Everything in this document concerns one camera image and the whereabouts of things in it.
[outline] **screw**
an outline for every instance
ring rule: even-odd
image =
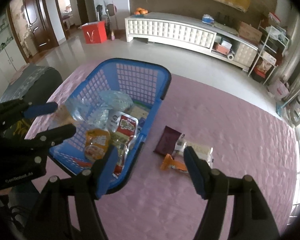
[[[88,175],[90,175],[90,173],[91,173],[91,170],[83,170],[82,171],[83,176],[88,176]]]
[[[56,175],[51,176],[50,179],[49,179],[49,181],[52,182],[52,183],[56,182],[57,180],[58,180],[58,176],[56,176]]]
[[[243,178],[247,181],[247,182],[251,182],[253,180],[253,178],[250,175],[244,175]]]
[[[212,169],[211,173],[215,176],[218,176],[220,174],[220,171],[218,169]]]
[[[40,156],[35,157],[34,162],[39,164],[41,162],[41,157]]]

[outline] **blue plastic basket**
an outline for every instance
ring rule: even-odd
[[[120,190],[127,183],[170,82],[170,72],[160,65],[112,58],[99,64],[69,96],[69,98],[87,99],[91,106],[95,107],[100,99],[98,95],[100,91],[117,90],[127,93],[134,102],[142,103],[151,109],[135,146],[127,156],[121,174],[111,180],[108,194]],[[87,162],[83,153],[85,131],[83,126],[77,126],[77,132],[72,138],[50,149],[52,160],[71,176],[85,169],[84,163]]]

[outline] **pink quilted fabric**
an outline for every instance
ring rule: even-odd
[[[51,96],[62,103],[99,62],[80,66]],[[49,117],[37,118],[28,138],[45,130]],[[153,150],[165,125],[196,143],[213,147],[214,168],[228,176],[250,174],[258,183],[278,229],[285,229],[296,184],[295,134],[286,123],[262,109],[208,85],[172,75],[165,100],[154,120],[130,181],[96,202],[110,240],[193,239],[206,201],[191,180],[177,171],[161,171],[162,156]],[[33,181],[42,190],[52,175],[66,178],[50,159],[47,174]],[[227,239],[233,198],[228,198],[220,239]],[[78,227],[71,199],[72,223]]]

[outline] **door frame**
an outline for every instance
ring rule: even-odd
[[[61,26],[62,26],[62,29],[63,29],[63,33],[66,37],[66,40],[68,40],[69,36],[68,34],[66,33],[66,29],[65,29],[65,26],[63,25],[63,20],[62,20],[62,16],[61,16],[61,11],[60,11],[60,6],[59,6],[59,1],[58,0],[55,0],[56,2],[56,6],[57,6],[57,11],[58,11],[58,15],[59,15],[59,20],[60,20],[60,23],[61,23]]]
[[[50,20],[50,17],[49,17],[46,0],[38,0],[37,1],[37,6],[38,6],[38,12],[39,12],[40,17],[42,19],[43,27],[46,29],[46,31],[48,33],[48,36],[49,36],[50,40],[52,41],[51,42],[52,46],[54,48],[58,47],[59,43],[58,43],[58,40],[57,40],[56,35],[55,35],[55,33],[53,31],[53,28],[52,28],[52,24],[51,24],[51,20]],[[14,40],[16,41],[17,46],[18,46],[24,60],[26,61],[26,63],[29,63],[30,61],[26,57],[25,52],[23,51],[21,42],[20,42],[19,37],[17,35],[17,31],[16,31],[15,26],[13,24],[10,3],[8,4],[6,11],[7,11],[7,15],[8,15],[8,21],[9,21],[9,25],[10,25],[10,28],[11,28],[12,36],[13,36]]]

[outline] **tile floor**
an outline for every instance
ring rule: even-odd
[[[127,43],[122,38],[102,44],[86,44],[80,31],[45,55],[37,65],[56,68],[65,80],[81,64],[111,57],[162,65],[173,74],[228,92],[280,118],[275,112],[275,101],[268,96],[266,88],[249,78],[242,69],[187,49],[159,43],[148,44],[145,39],[134,39]]]

